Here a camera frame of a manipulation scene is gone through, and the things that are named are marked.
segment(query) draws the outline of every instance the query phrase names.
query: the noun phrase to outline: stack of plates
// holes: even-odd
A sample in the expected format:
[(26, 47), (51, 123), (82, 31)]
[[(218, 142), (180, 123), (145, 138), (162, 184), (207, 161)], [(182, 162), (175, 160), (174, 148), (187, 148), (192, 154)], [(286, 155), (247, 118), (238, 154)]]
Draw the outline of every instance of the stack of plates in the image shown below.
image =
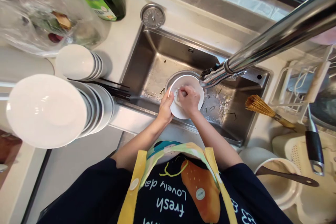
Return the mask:
[(6, 115), (22, 141), (53, 149), (102, 130), (113, 110), (113, 98), (101, 86), (33, 75), (16, 83)]
[(98, 54), (76, 44), (67, 45), (59, 51), (56, 67), (65, 77), (78, 81), (93, 81), (107, 73)]
[(87, 109), (86, 123), (78, 137), (85, 137), (102, 130), (113, 115), (114, 101), (110, 93), (96, 84), (72, 80), (69, 82), (80, 92)]

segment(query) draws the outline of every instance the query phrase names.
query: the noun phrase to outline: faucet handle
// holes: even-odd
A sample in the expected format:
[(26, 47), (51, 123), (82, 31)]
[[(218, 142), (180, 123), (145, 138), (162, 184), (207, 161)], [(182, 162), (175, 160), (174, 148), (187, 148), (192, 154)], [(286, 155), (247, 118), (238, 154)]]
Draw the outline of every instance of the faucet handle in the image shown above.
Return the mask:
[(247, 71), (241, 71), (239, 73), (235, 73), (234, 75), (231, 75), (229, 78), (227, 78), (228, 81), (235, 81), (238, 76), (242, 76), (246, 74)]
[(216, 71), (217, 69), (219, 69), (219, 67), (221, 66), (221, 64), (216, 63), (216, 65), (214, 65), (211, 68), (205, 69), (202, 73), (201, 73), (201, 77), (204, 77), (208, 74), (210, 74), (212, 71)]

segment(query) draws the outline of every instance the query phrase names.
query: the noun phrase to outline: bread graphic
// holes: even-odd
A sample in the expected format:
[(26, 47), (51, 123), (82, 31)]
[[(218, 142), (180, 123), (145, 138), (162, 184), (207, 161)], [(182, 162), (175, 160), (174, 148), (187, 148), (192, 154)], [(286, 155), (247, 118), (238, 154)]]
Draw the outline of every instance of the bread graphic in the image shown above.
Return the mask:
[(219, 190), (211, 172), (202, 169), (190, 161), (185, 160), (181, 169), (188, 166), (181, 173), (182, 182), (186, 186), (205, 223), (217, 223), (221, 212)]

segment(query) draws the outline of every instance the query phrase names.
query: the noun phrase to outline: faucet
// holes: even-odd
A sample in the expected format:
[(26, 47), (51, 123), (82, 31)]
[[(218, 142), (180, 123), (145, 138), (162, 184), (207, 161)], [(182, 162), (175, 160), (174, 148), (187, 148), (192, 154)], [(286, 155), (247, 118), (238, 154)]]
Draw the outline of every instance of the faucet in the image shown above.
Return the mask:
[(235, 80), (252, 67), (336, 26), (336, 0), (307, 0), (221, 64), (206, 69), (199, 83), (211, 88)]

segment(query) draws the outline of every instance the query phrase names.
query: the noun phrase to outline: kitchen sink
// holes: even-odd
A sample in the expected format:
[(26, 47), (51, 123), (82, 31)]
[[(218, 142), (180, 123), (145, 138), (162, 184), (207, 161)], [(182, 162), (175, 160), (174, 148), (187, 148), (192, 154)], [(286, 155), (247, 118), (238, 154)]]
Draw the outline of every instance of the kitchen sink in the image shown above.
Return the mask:
[[(201, 74), (229, 56), (164, 30), (142, 27), (122, 80), (130, 87), (131, 101), (117, 102), (157, 115), (171, 75), (182, 70)], [(251, 67), (235, 81), (223, 80), (206, 90), (201, 113), (229, 143), (244, 145), (255, 118), (254, 112), (245, 109), (245, 100), (254, 94), (262, 97), (269, 78), (268, 71)], [(174, 118), (172, 123), (197, 131), (191, 120)]]

